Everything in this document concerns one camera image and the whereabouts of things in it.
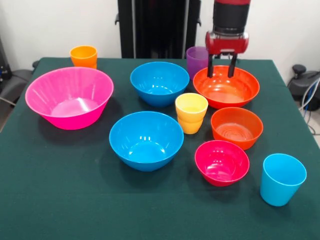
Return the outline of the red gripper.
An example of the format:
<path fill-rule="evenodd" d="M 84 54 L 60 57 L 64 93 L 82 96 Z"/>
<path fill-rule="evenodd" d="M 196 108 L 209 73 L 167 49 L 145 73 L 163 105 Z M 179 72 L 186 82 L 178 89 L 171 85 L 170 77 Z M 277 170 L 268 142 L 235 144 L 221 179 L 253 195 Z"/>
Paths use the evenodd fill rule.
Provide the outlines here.
<path fill-rule="evenodd" d="M 222 54 L 231 54 L 232 59 L 228 68 L 228 77 L 234 76 L 237 55 L 243 54 L 249 45 L 249 34 L 244 32 L 240 35 L 221 35 L 213 31 L 207 32 L 205 36 L 205 46 L 208 52 L 207 77 L 213 77 L 214 56 Z"/>

